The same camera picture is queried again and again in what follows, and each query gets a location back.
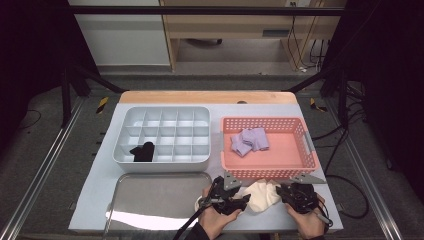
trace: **lavender towel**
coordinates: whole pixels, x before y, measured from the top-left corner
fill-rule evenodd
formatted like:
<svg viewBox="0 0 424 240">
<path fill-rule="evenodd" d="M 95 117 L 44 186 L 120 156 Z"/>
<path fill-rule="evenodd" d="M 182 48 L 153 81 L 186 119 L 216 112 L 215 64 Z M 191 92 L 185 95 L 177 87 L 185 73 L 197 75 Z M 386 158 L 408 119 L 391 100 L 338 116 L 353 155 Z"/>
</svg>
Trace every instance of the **lavender towel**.
<svg viewBox="0 0 424 240">
<path fill-rule="evenodd" d="M 255 136 L 255 143 L 253 145 L 253 151 L 255 150 L 268 150 L 269 143 L 268 138 L 266 137 L 265 129 L 264 128 L 253 128 L 250 130 L 253 132 L 253 135 Z"/>
<path fill-rule="evenodd" d="M 231 137 L 231 149 L 239 156 L 245 156 L 250 150 L 264 151 L 269 149 L 268 138 L 264 128 L 243 129 Z"/>
<path fill-rule="evenodd" d="M 252 150 L 252 146 L 244 144 L 241 138 L 241 133 L 231 137 L 231 149 L 236 152 L 240 157 L 244 157 Z"/>
</svg>

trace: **stainless steel tray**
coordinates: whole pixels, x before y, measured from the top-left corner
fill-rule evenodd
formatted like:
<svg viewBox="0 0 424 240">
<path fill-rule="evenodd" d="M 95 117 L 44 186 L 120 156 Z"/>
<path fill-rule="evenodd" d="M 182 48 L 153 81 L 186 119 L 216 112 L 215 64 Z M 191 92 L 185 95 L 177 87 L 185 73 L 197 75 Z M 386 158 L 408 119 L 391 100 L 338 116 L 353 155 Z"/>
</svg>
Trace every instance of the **stainless steel tray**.
<svg viewBox="0 0 424 240">
<path fill-rule="evenodd" d="M 195 213 L 194 203 L 210 184 L 210 176 L 203 172 L 125 174 L 116 184 L 105 235 L 179 229 Z"/>
</svg>

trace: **white table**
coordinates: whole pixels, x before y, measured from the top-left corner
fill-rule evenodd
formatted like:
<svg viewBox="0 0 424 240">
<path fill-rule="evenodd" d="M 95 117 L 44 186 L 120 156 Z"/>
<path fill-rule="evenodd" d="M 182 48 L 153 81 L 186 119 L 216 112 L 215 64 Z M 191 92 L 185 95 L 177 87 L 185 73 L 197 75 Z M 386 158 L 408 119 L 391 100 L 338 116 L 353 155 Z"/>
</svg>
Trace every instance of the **white table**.
<svg viewBox="0 0 424 240">
<path fill-rule="evenodd" d="M 91 171 L 78 199 L 77 207 L 69 225 L 70 230 L 77 232 L 103 232 L 107 218 L 105 213 L 110 204 L 117 180 L 125 172 L 113 160 L 113 149 L 122 127 L 125 113 L 128 109 L 136 106 L 203 106 L 209 109 L 211 115 L 211 154 L 209 159 L 208 173 L 211 179 L 222 175 L 224 169 L 220 164 L 221 133 L 219 130 L 220 119 L 223 116 L 292 116 L 302 117 L 299 105 L 293 101 L 274 104 L 223 104 L 223 103 L 131 103 L 131 101 L 120 101 L 113 114 L 109 129 L 103 143 L 93 162 Z M 311 175 L 325 179 L 320 167 Z M 326 200 L 326 207 L 333 227 L 330 232 L 343 229 L 340 216 L 337 212 L 333 197 L 327 184 L 314 184 L 315 191 Z M 284 204 L 279 202 L 262 213 L 254 213 L 247 209 L 239 216 L 237 221 L 227 225 L 227 232 L 282 232 L 295 230 L 296 225 L 292 218 L 286 213 Z"/>
</svg>

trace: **white cabinet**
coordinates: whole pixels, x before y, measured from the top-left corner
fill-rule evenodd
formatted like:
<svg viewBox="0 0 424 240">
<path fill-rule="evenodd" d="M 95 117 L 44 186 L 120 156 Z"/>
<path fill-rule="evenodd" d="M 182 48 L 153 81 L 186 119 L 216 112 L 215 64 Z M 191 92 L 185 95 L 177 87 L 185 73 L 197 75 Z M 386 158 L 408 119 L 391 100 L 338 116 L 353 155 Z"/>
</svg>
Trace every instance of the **white cabinet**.
<svg viewBox="0 0 424 240">
<path fill-rule="evenodd" d="M 157 0 L 69 0 L 85 6 L 159 6 Z M 169 66 L 160 15 L 75 15 L 98 66 Z"/>
</svg>

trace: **pink plastic basket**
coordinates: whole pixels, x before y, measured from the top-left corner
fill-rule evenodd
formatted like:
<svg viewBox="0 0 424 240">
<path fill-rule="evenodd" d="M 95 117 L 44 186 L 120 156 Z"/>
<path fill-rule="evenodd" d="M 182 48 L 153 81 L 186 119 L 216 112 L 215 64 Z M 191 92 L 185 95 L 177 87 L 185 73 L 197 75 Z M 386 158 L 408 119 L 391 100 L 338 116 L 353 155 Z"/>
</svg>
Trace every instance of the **pink plastic basket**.
<svg viewBox="0 0 424 240">
<path fill-rule="evenodd" d="M 250 151 L 240 157 L 231 149 L 231 136 L 243 129 L 263 127 L 269 142 L 265 151 Z M 319 166 L 318 156 L 299 117 L 224 117 L 221 119 L 224 147 L 222 167 L 237 178 L 287 179 L 310 173 Z"/>
</svg>

